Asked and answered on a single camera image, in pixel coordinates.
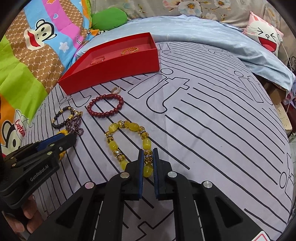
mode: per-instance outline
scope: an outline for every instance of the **white star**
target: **white star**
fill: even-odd
[[[66,50],[69,49],[69,46],[68,46],[68,43],[65,42],[65,43],[60,43],[60,47],[59,47],[60,50],[63,50],[64,53],[66,53]]]

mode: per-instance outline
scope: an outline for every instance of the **pink cat pillow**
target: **pink cat pillow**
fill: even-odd
[[[249,25],[243,31],[243,34],[278,56],[279,46],[283,41],[284,34],[253,12],[250,13]]]

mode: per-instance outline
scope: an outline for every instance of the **green pillow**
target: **green pillow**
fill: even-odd
[[[112,7],[93,14],[91,20],[93,29],[111,30],[124,25],[128,17],[124,11]]]

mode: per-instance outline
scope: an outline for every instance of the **cartoon face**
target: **cartoon face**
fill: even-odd
[[[30,50],[37,50],[44,46],[44,41],[53,39],[57,34],[54,33],[54,26],[44,19],[40,19],[36,23],[36,29],[30,28],[24,31],[26,46]]]
[[[244,33],[251,39],[260,43],[274,55],[278,55],[279,46],[283,41],[283,34],[252,12],[250,16],[250,24]]]
[[[1,146],[3,156],[20,148],[22,141],[18,137],[15,126],[9,121],[5,121],[2,126],[2,137],[5,141],[5,146]]]

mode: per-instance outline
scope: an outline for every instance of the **dark bead bracelet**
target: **dark bead bracelet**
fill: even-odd
[[[92,111],[91,108],[94,105],[94,103],[96,103],[97,101],[102,100],[102,99],[107,99],[107,100],[117,99],[117,100],[119,100],[119,104],[117,105],[116,108],[114,108],[113,110],[110,110],[110,111],[106,111],[106,112],[102,112],[102,113]],[[104,118],[104,117],[113,116],[114,114],[117,114],[118,110],[121,110],[123,104],[124,104],[124,101],[120,95],[117,95],[117,94],[99,95],[95,99],[91,100],[91,102],[89,103],[89,106],[87,107],[87,112],[91,116]]]
[[[67,110],[69,110],[71,112],[70,116],[65,121],[63,121],[62,123],[56,125],[55,121],[58,119],[58,117],[64,111],[67,111]],[[62,110],[60,110],[58,113],[56,113],[55,117],[52,120],[52,127],[54,129],[61,129],[62,127],[66,126],[66,124],[74,118],[74,115],[75,115],[75,112],[74,112],[74,109],[71,106],[64,107]]]

